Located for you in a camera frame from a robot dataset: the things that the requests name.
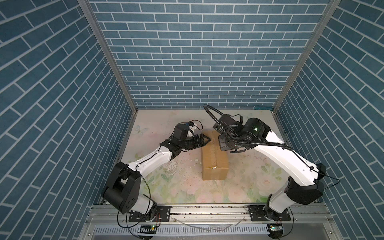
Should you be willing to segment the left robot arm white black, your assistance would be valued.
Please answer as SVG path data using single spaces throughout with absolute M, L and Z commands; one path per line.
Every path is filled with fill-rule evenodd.
M 170 137 L 150 154 L 128 164 L 117 163 L 107 178 L 102 198 L 122 214 L 137 212 L 148 220 L 152 219 L 157 211 L 157 203 L 151 196 L 140 194 L 141 181 L 180 153 L 206 146 L 211 138 L 204 134 L 195 135 L 196 129 L 192 121 L 179 123 Z

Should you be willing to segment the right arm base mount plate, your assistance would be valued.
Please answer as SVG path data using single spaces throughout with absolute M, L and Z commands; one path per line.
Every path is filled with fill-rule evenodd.
M 278 222 L 278 221 L 290 221 L 291 216 L 287 209 L 282 213 L 277 213 L 265 205 L 248 205 L 246 206 L 247 211 L 250 214 L 252 222 Z

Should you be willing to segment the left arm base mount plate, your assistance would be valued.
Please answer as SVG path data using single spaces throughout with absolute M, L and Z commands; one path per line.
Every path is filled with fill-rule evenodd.
M 144 212 L 144 214 L 140 212 L 131 211 L 128 215 L 130 223 L 137 222 L 169 222 L 171 215 L 171 206 L 157 206 L 152 207 L 148 213 Z

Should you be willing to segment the brown cardboard express box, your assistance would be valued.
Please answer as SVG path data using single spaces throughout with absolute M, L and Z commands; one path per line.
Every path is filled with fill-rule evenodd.
M 202 179 L 203 181 L 223 181 L 229 172 L 228 154 L 221 150 L 219 134 L 216 131 L 204 131 L 203 134 L 211 140 L 201 148 Z

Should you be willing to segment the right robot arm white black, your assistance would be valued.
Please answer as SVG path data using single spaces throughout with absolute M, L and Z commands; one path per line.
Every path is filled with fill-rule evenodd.
M 250 118 L 243 124 L 224 114 L 214 129 L 219 133 L 222 151 L 255 150 L 288 173 L 285 185 L 268 197 L 265 214 L 281 214 L 293 204 L 308 205 L 323 196 L 325 166 L 301 157 L 260 119 Z

